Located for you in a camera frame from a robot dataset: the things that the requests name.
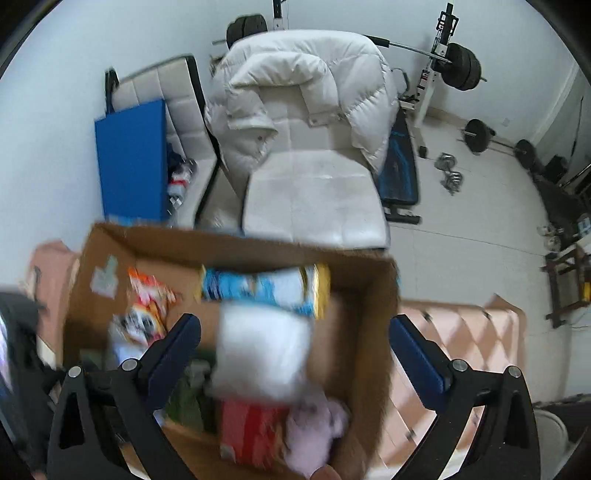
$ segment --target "chair backrest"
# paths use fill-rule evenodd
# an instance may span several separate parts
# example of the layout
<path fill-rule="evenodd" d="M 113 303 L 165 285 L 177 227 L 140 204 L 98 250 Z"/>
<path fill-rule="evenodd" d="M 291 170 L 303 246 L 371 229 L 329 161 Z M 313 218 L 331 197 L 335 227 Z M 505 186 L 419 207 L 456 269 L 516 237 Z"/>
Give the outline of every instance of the chair backrest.
<path fill-rule="evenodd" d="M 278 130 L 272 152 L 353 148 L 351 127 L 344 115 L 327 125 L 310 125 L 310 114 L 299 86 L 262 87 L 260 95 Z"/>
<path fill-rule="evenodd" d="M 119 81 L 111 94 L 115 111 L 164 99 L 166 140 L 176 153 L 199 160 L 219 157 L 215 137 L 203 122 L 205 98 L 193 56 L 166 60 Z"/>

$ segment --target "black cable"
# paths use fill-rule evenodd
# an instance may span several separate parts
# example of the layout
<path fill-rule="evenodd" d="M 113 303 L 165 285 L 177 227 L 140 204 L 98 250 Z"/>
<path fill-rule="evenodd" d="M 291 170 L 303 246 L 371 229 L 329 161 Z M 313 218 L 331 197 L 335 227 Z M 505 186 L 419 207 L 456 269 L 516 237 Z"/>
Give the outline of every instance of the black cable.
<path fill-rule="evenodd" d="M 577 123 L 577 131 L 574 135 L 574 141 L 573 141 L 573 148 L 571 148 L 570 150 L 570 159 L 573 159 L 574 156 L 574 151 L 577 149 L 577 143 L 579 141 L 579 130 L 581 128 L 581 117 L 583 116 L 583 99 L 585 98 L 585 95 L 581 96 L 581 103 L 579 106 L 579 122 Z"/>

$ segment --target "silver screw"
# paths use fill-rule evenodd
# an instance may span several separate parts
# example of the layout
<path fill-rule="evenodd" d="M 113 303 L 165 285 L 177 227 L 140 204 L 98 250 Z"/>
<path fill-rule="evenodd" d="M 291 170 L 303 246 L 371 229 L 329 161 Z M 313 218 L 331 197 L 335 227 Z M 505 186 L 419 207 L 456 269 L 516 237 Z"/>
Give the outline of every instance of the silver screw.
<path fill-rule="evenodd" d="M 515 378 L 519 378 L 521 376 L 521 370 L 515 365 L 511 365 L 509 367 L 509 375 Z"/>
<path fill-rule="evenodd" d="M 68 376 L 72 377 L 72 378 L 76 378 L 81 373 L 82 373 L 82 369 L 76 365 L 75 367 L 70 368 L 70 370 L 68 371 Z"/>
<path fill-rule="evenodd" d="M 121 364 L 121 368 L 126 372 L 131 372 L 135 367 L 138 366 L 138 361 L 135 358 L 128 358 Z"/>
<path fill-rule="evenodd" d="M 454 370 L 457 370 L 459 372 L 465 372 L 466 370 L 468 370 L 468 364 L 461 359 L 456 359 L 452 362 L 452 367 Z"/>

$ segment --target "blue gripper pad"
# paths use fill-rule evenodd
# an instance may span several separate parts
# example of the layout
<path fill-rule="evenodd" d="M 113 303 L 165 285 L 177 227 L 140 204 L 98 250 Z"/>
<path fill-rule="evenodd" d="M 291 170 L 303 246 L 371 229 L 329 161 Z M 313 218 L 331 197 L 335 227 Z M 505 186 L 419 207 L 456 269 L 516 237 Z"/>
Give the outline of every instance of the blue gripper pad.
<path fill-rule="evenodd" d="M 201 323 L 195 315 L 188 313 L 183 314 L 168 335 L 158 341 L 165 343 L 161 351 L 160 349 L 155 351 L 161 355 L 154 367 L 150 369 L 150 376 L 147 379 L 148 388 L 144 404 L 149 411 L 164 408 L 200 341 Z M 158 342 L 154 342 L 144 356 L 148 355 Z"/>
<path fill-rule="evenodd" d="M 445 406 L 443 378 L 399 317 L 390 320 L 389 339 L 390 347 L 413 384 L 423 407 L 434 411 L 442 410 Z"/>

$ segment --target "red package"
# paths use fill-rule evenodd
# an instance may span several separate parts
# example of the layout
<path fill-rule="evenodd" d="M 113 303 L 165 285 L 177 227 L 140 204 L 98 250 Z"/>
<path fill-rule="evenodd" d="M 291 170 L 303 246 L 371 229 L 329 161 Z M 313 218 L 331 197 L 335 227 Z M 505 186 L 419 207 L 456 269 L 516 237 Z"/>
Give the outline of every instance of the red package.
<path fill-rule="evenodd" d="M 240 465 L 268 470 L 281 441 L 288 407 L 266 407 L 240 401 L 222 403 L 220 455 Z"/>

